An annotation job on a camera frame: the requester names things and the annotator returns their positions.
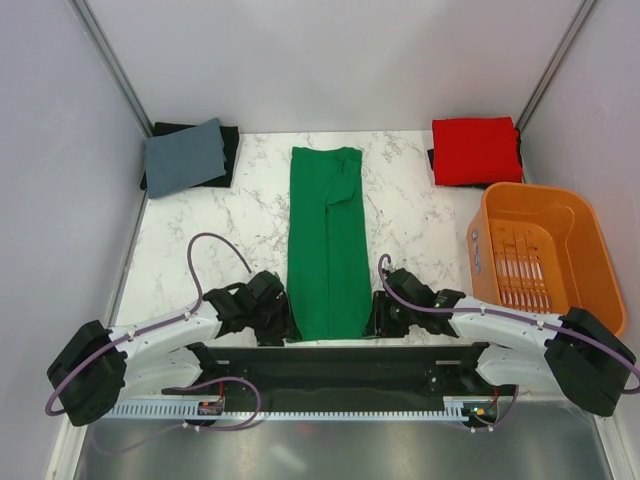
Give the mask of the green polo shirt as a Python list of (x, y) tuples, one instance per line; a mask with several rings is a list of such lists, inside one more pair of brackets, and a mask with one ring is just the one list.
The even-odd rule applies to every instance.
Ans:
[(372, 304), (363, 153), (292, 149), (287, 291), (304, 341), (363, 336)]

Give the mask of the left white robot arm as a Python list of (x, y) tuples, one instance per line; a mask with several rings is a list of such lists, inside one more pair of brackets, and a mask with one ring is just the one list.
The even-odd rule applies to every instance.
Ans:
[(75, 427), (89, 425), (117, 403), (163, 389), (208, 393), (219, 369), (203, 352), (206, 342), (246, 328), (261, 346), (299, 340), (291, 302), (279, 283), (235, 283), (205, 293), (174, 318), (108, 329), (82, 325), (48, 367), (54, 398)]

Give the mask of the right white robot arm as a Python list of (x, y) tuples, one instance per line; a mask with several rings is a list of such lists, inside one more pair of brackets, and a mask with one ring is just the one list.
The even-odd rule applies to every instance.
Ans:
[(634, 354), (581, 308), (526, 313), (448, 289), (417, 297), (375, 292), (365, 336), (399, 338), (412, 325), (469, 341), (457, 371), (469, 393), (522, 387), (609, 417), (621, 396), (639, 391), (627, 385), (639, 374)]

